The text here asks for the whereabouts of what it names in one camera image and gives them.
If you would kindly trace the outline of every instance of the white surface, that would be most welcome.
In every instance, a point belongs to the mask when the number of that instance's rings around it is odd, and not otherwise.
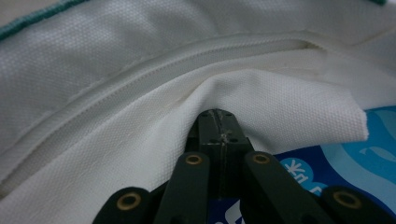
[[[97,0],[24,29],[0,43],[0,223],[90,223],[154,189],[209,108],[272,153],[365,139],[361,109],[396,104],[395,9]]]

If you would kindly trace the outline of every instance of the stitching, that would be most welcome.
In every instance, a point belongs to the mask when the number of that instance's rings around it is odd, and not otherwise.
[[[116,144],[115,148],[117,148],[119,145],[125,143],[126,140],[128,139],[128,137],[131,136],[131,135],[132,135],[132,133],[128,134],[127,137],[126,137],[123,141],[118,142],[118,143]],[[105,158],[108,154],[110,154],[110,152],[112,152],[112,150],[108,150],[107,152],[105,152],[105,153],[103,154],[103,156],[102,156],[101,159]],[[90,166],[89,166],[87,169],[84,169],[82,172],[80,172],[80,173],[78,174],[78,176],[77,176],[75,179],[78,180],[78,179],[80,179],[82,176],[84,176],[86,173],[88,173],[89,171],[91,171],[91,170],[92,170],[92,167],[94,167],[94,165],[97,164],[98,162],[99,162],[99,160],[94,161],[92,164],[90,164]],[[64,189],[70,188],[70,186],[72,186],[75,182],[76,182],[76,181],[69,181],[69,182],[64,186]],[[43,207],[46,207],[46,206],[48,207],[48,204],[52,203],[52,202],[55,201],[55,200],[56,200],[56,198],[54,198],[54,197],[49,198],[47,201],[45,201],[45,203],[43,204]],[[40,214],[41,211],[43,211],[43,209],[41,209],[41,210],[38,211],[37,213],[34,213],[34,214],[30,215],[30,218],[36,217],[38,214]]]
[[[225,36],[225,37],[231,37],[231,36],[234,36],[234,35],[241,35],[241,34],[240,34],[240,33],[237,33],[237,34],[233,34],[233,35]],[[139,77],[139,78],[137,78],[137,79],[132,80],[132,81],[129,82],[128,84],[126,84],[126,85],[120,87],[119,89],[117,89],[117,90],[111,92],[108,96],[106,96],[106,97],[100,99],[99,101],[95,102],[95,103],[92,104],[92,105],[89,105],[88,108],[84,109],[83,111],[81,111],[80,113],[78,113],[77,115],[75,115],[73,118],[71,118],[70,120],[68,120],[66,123],[62,124],[62,126],[56,128],[56,130],[54,130],[52,133],[50,133],[49,135],[47,135],[47,136],[44,138],[44,140],[42,140],[42,141],[41,141],[36,147],[34,147],[27,155],[25,155],[25,157],[24,157],[20,162],[18,162],[18,164],[15,166],[15,168],[12,169],[12,170],[9,172],[9,174],[6,175],[6,176],[4,177],[3,181],[1,181],[1,183],[7,181],[7,179],[14,173],[14,171],[15,171],[16,169],[18,169],[18,168],[20,167],[20,165],[21,165],[25,160],[27,160],[31,154],[33,154],[33,153],[34,153],[38,148],[40,148],[42,145],[46,144],[46,143],[51,139],[51,137],[52,137],[53,135],[55,135],[56,133],[58,133],[59,131],[61,131],[66,125],[68,125],[68,124],[74,122],[75,119],[78,119],[80,116],[84,115],[85,113],[87,113],[87,112],[89,112],[89,111],[95,109],[97,106],[99,106],[99,105],[102,104],[103,102],[108,101],[108,100],[110,100],[110,99],[113,99],[115,96],[117,96],[117,94],[119,94],[119,92],[124,91],[125,89],[128,89],[129,87],[135,85],[136,83],[138,83],[138,82],[140,82],[140,81],[142,81],[142,80],[144,80],[144,79],[146,79],[146,78],[148,78],[148,77],[151,77],[153,74],[156,74],[156,73],[158,73],[158,72],[161,72],[163,69],[166,69],[166,68],[168,68],[168,67],[174,66],[174,65],[176,65],[176,64],[184,63],[184,62],[186,62],[187,60],[190,60],[190,59],[193,59],[193,58],[196,58],[196,57],[200,57],[200,56],[205,55],[205,54],[210,54],[210,53],[212,53],[212,52],[222,51],[222,50],[227,50],[227,49],[238,49],[238,48],[243,48],[243,47],[251,47],[251,46],[255,46],[255,45],[262,45],[262,44],[265,44],[265,43],[271,43],[271,42],[275,42],[276,40],[284,40],[284,39],[286,39],[286,38],[276,38],[276,39],[272,39],[272,40],[269,40],[269,41],[268,41],[268,40],[264,40],[264,41],[258,40],[258,41],[254,42],[254,43],[248,43],[248,44],[235,44],[235,45],[229,46],[229,47],[221,47],[221,48],[218,48],[218,49],[211,49],[211,50],[203,51],[203,52],[200,52],[200,53],[198,53],[198,54],[191,55],[191,56],[189,56],[189,57],[187,57],[187,58],[183,58],[182,60],[179,60],[179,61],[175,61],[175,62],[166,64],[165,66],[162,66],[162,67],[160,67],[160,68],[158,68],[158,69],[155,69],[155,70],[152,70],[152,71],[146,73],[146,74],[143,75],[142,77]],[[151,55],[146,56],[146,57],[141,57],[139,60],[146,60],[148,57],[153,57],[153,55],[155,55],[155,54],[151,54]],[[118,71],[119,71],[119,72],[122,72],[122,71],[124,71],[125,69],[130,68],[130,66],[134,65],[136,62],[137,62],[137,61],[133,61],[133,62],[129,63],[128,65],[123,66],[123,67],[122,67],[121,69],[119,69]],[[141,97],[145,96],[146,94],[150,93],[151,91],[146,92],[144,95],[140,96],[140,97],[137,98],[136,100],[140,99]],[[83,138],[79,139],[75,144],[77,144],[77,143],[80,142],[80,141],[83,141],[83,140],[85,139],[86,136],[88,136],[90,133],[92,133],[92,132],[94,132],[94,131],[95,131],[95,129],[90,130],[88,133],[85,134],[85,136],[84,136]],[[65,149],[65,150],[64,150],[62,153],[60,153],[59,155],[55,156],[55,157],[54,157],[51,161],[49,161],[47,164],[51,163],[53,160],[55,160],[57,157],[59,157],[60,155],[62,155],[62,154],[65,153],[66,151],[67,151],[67,149]]]
[[[48,118],[48,117],[50,117],[51,115],[53,115],[53,114],[55,114],[55,113],[61,111],[62,109],[64,109],[65,107],[67,107],[67,105],[70,104],[72,100],[76,99],[76,97],[79,97],[79,95],[82,94],[83,92],[85,92],[89,87],[96,86],[98,83],[101,83],[102,81],[104,81],[104,80],[106,80],[106,79],[114,78],[114,77],[118,76],[120,73],[126,71],[127,69],[130,69],[131,67],[133,67],[133,66],[136,65],[137,63],[141,63],[142,61],[146,61],[146,60],[149,60],[149,59],[154,59],[154,58],[156,58],[156,57],[158,57],[158,56],[160,56],[160,55],[162,55],[162,54],[164,54],[164,53],[167,53],[167,52],[169,52],[169,51],[171,51],[171,50],[176,50],[176,49],[179,49],[179,48],[188,46],[188,45],[191,44],[191,43],[198,43],[198,42],[201,42],[201,41],[203,42],[203,41],[206,41],[206,40],[208,40],[208,39],[217,38],[217,37],[233,37],[233,36],[235,36],[235,35],[259,35],[259,34],[234,33],[234,34],[232,34],[232,35],[224,35],[224,36],[222,36],[222,35],[213,35],[212,37],[208,37],[208,38],[201,39],[201,40],[200,40],[200,39],[188,40],[188,41],[182,42],[180,45],[175,46],[173,49],[162,49],[162,50],[158,50],[158,51],[153,52],[153,53],[149,53],[148,55],[144,55],[144,56],[138,57],[138,58],[136,58],[135,60],[133,60],[131,63],[129,63],[129,64],[127,64],[127,65],[124,65],[122,68],[117,69],[116,71],[111,72],[111,73],[109,73],[108,75],[104,75],[104,77],[102,77],[102,78],[96,80],[94,83],[89,84],[89,85],[83,87],[80,91],[78,91],[78,93],[76,93],[76,94],[74,94],[73,96],[69,97],[69,98],[65,101],[65,105],[64,105],[64,106],[62,106],[62,107],[60,107],[59,109],[54,110],[54,111],[46,111],[46,112],[43,112],[43,116],[41,116],[40,119],[37,119],[37,120],[42,120],[42,119]],[[130,83],[130,84],[133,85],[134,82],[138,82],[138,81],[140,81],[141,79],[144,79],[144,77],[139,77],[138,79],[134,80],[134,81],[133,81],[132,83]],[[101,99],[101,100],[100,100],[99,102],[97,102],[97,103],[99,104],[99,103],[101,103],[101,101],[103,101],[103,100],[105,100],[105,99],[106,99],[106,97],[105,97],[104,99]],[[42,121],[39,121],[39,122],[32,122],[33,125],[29,125],[29,127],[35,126],[35,124],[38,124],[38,123],[40,123],[40,122],[42,122]],[[10,150],[11,148],[15,147],[15,145],[18,144],[18,142],[21,140],[21,138],[22,138],[24,135],[26,135],[27,133],[29,133],[30,131],[31,131],[31,129],[30,129],[29,131],[22,131],[22,132],[21,132],[21,137],[19,137],[18,140],[17,140],[14,144],[12,144],[9,148],[7,148],[7,149],[5,150],[5,152],[8,151],[8,150]]]

